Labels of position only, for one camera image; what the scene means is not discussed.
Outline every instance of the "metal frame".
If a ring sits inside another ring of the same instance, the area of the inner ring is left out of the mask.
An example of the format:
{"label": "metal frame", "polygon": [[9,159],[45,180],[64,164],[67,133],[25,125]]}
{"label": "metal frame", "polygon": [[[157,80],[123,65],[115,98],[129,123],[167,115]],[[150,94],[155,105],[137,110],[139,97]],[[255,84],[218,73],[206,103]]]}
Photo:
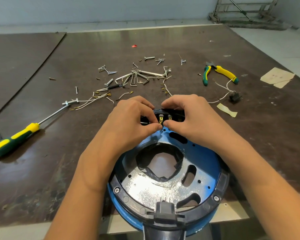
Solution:
{"label": "metal frame", "polygon": [[[272,8],[276,5],[278,0],[273,0],[272,2],[254,2],[254,3],[237,3],[238,6],[240,5],[249,5],[249,6],[257,6],[260,8],[256,10],[250,10],[250,11],[245,11],[246,13],[259,13],[262,15],[269,15]],[[237,11],[228,11],[228,8],[230,6],[234,6],[233,3],[222,3],[222,0],[218,0],[216,3],[216,7],[212,13],[209,13],[208,15],[208,20],[213,20],[216,23],[220,22],[220,17],[218,16],[219,13],[240,13],[240,10]]]}

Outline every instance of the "yellow screwdriver handle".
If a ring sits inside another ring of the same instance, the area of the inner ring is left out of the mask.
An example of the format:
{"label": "yellow screwdriver handle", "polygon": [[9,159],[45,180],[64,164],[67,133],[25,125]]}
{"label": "yellow screwdriver handle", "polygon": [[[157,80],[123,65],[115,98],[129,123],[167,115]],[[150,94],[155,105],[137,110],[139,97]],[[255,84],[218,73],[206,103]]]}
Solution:
{"label": "yellow screwdriver handle", "polygon": [[230,80],[232,80],[235,84],[239,82],[239,79],[233,73],[229,72],[228,70],[222,68],[219,65],[216,66],[215,71],[221,73],[222,75],[225,75]]}
{"label": "yellow screwdriver handle", "polygon": [[9,153],[13,149],[16,149],[20,144],[28,139],[30,135],[40,129],[38,123],[31,123],[24,130],[16,133],[10,138],[3,139],[0,141],[0,157]]}

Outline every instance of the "screwdriver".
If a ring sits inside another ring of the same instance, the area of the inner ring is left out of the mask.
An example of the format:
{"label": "screwdriver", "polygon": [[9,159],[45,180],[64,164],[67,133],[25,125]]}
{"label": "screwdriver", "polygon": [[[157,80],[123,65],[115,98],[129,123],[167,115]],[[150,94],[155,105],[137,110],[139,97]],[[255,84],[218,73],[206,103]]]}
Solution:
{"label": "screwdriver", "polygon": [[65,108],[67,108],[68,106],[69,106],[69,104],[66,104],[61,109],[59,109],[55,113],[51,114],[50,116],[48,116],[44,120],[40,121],[39,123],[31,123],[25,129],[16,133],[12,137],[1,140],[0,141],[0,157],[6,155],[10,151],[16,149],[22,143],[24,143],[28,139],[29,136],[31,136],[33,133],[35,133],[36,131],[38,131],[40,129],[40,125],[43,122],[50,119],[52,116],[56,115],[57,113],[59,113],[61,110],[65,109]]}

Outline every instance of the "white wall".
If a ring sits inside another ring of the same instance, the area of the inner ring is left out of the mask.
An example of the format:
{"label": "white wall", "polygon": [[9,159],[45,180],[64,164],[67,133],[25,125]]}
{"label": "white wall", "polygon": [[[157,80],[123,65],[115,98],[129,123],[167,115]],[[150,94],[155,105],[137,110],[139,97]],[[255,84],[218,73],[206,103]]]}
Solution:
{"label": "white wall", "polygon": [[217,0],[0,0],[0,25],[206,18]]}
{"label": "white wall", "polygon": [[300,0],[278,0],[272,15],[300,28]]}

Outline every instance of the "right hand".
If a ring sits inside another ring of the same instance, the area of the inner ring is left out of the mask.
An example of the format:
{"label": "right hand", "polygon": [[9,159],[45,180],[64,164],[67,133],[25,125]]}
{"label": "right hand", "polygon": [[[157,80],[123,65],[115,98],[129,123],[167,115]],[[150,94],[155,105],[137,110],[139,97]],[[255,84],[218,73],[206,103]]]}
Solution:
{"label": "right hand", "polygon": [[163,125],[190,141],[219,151],[230,147],[239,135],[213,110],[204,97],[173,95],[161,104],[164,109],[184,109],[184,122],[166,120]]}

